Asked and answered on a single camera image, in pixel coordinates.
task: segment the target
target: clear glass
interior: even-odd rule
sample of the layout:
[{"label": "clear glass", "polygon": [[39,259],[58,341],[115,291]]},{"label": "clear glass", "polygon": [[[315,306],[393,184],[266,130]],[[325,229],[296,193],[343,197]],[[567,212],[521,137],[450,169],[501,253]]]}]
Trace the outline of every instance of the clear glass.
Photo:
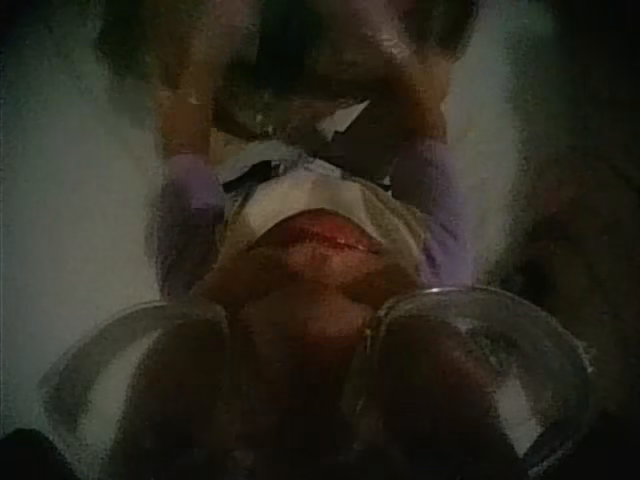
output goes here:
[{"label": "clear glass", "polygon": [[[100,472],[108,469],[104,462],[113,432],[98,430],[102,425],[116,428],[118,424],[116,414],[111,420],[107,419],[113,410],[109,399],[100,399],[89,407],[90,399],[100,398],[103,387],[97,385],[101,382],[107,385],[100,379],[103,373],[111,368],[109,365],[120,361],[119,358],[135,365],[136,348],[141,357],[154,335],[177,323],[193,321],[215,322],[227,341],[225,355],[230,355],[231,364],[250,363],[240,358],[243,352],[235,351],[229,343],[225,312],[220,307],[158,302],[114,316],[78,342],[45,375],[40,387],[50,433],[82,478],[101,478]],[[378,312],[353,359],[342,405],[346,420],[353,426],[353,450],[334,459],[338,470],[344,467],[365,475],[364,472],[372,468],[378,469],[374,466],[379,464],[380,473],[387,458],[389,463],[394,461],[394,453],[387,449],[384,428],[381,428],[384,419],[381,422],[379,415],[371,414],[374,409],[371,392],[379,387],[382,372],[396,382],[391,382],[391,388],[401,389],[405,379],[415,380],[416,375],[425,389],[433,387],[431,376],[420,377],[420,370],[413,364],[402,363],[409,349],[402,343],[394,346],[389,342],[390,332],[404,332],[406,338],[424,338],[425,361],[432,361],[426,353],[433,353],[434,348],[446,350],[446,342],[453,342],[454,348],[464,347],[456,353],[456,358],[471,369],[480,365],[474,371],[479,372],[483,381],[489,379],[501,427],[532,477],[540,475],[568,452],[589,426],[593,405],[588,361],[581,345],[553,317],[498,290],[420,291],[392,299]],[[442,337],[444,340],[433,343],[434,332],[436,336],[448,333]],[[419,362],[421,353],[417,353],[413,358]],[[404,367],[396,371],[394,362]],[[235,379],[232,388],[240,388],[249,397],[258,398],[260,379],[252,376],[253,370],[242,373],[233,365],[235,370],[228,373]],[[109,390],[108,393],[118,397],[116,392]],[[126,394],[126,391],[119,393],[120,396]],[[424,406],[424,413],[427,408],[434,407]],[[91,422],[87,423],[87,417],[92,418],[93,427]],[[383,439],[369,442],[376,436]],[[239,471],[246,471],[246,462],[240,463]]]},{"label": "clear glass", "polygon": [[[492,389],[501,427],[532,477],[570,451],[588,428],[593,395],[589,362],[579,342],[549,314],[518,297],[489,288],[450,288],[392,299],[378,313],[368,344],[354,359],[345,395],[345,408],[357,417],[361,436],[381,435],[371,413],[372,392],[390,388],[395,390],[391,395],[401,395],[396,379],[406,383],[415,374],[432,376],[428,370],[418,373],[416,365],[422,359],[433,362],[439,344],[409,353],[406,343],[388,340],[389,332],[428,339],[438,331],[455,332],[439,342],[459,348],[456,358]],[[452,340],[455,336],[461,340]],[[441,373],[433,376],[446,383]],[[444,407],[460,405],[453,399]]]}]

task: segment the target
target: cheek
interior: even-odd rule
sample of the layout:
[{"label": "cheek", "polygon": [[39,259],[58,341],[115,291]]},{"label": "cheek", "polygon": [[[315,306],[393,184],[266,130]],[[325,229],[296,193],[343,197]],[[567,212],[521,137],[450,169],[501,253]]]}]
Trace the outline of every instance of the cheek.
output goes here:
[{"label": "cheek", "polygon": [[192,294],[237,312],[248,302],[295,281],[295,275],[277,257],[247,252],[217,265]]}]

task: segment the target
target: mouth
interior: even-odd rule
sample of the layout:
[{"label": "mouth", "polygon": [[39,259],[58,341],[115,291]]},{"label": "mouth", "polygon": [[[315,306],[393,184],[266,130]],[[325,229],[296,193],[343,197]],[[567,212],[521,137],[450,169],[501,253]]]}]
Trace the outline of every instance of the mouth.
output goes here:
[{"label": "mouth", "polygon": [[337,213],[318,209],[285,218],[251,247],[290,248],[303,243],[321,245],[331,250],[353,250],[378,255],[382,245],[362,227]]}]

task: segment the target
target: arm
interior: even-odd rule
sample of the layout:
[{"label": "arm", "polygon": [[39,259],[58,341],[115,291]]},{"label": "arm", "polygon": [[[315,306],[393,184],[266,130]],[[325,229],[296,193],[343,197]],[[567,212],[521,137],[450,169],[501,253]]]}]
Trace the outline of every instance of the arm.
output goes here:
[{"label": "arm", "polygon": [[418,55],[384,0],[367,3],[356,14],[387,61],[395,97],[404,103],[412,132],[413,140],[396,159],[391,188],[395,198],[427,216],[424,280],[432,286],[469,284],[473,272],[466,219],[442,111],[454,60],[435,49]]},{"label": "arm", "polygon": [[[167,159],[156,209],[153,252],[165,297],[189,293],[215,261],[215,229],[224,221],[222,186],[208,166],[214,89],[245,24],[229,9],[248,2],[211,0],[196,25],[178,89],[159,114]],[[215,24],[217,19],[225,24]]]}]

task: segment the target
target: lavender sweater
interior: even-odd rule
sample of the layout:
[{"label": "lavender sweater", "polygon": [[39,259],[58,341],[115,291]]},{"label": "lavender sweater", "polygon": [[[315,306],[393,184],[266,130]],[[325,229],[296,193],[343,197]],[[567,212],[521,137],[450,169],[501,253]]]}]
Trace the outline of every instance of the lavender sweater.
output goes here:
[{"label": "lavender sweater", "polygon": [[[425,214],[429,231],[423,247],[429,287],[472,281],[466,223],[446,145],[424,140],[410,145],[391,174],[394,198]],[[152,256],[161,292],[179,298],[215,263],[216,228],[224,227],[225,194],[205,155],[169,159],[157,216]]]}]

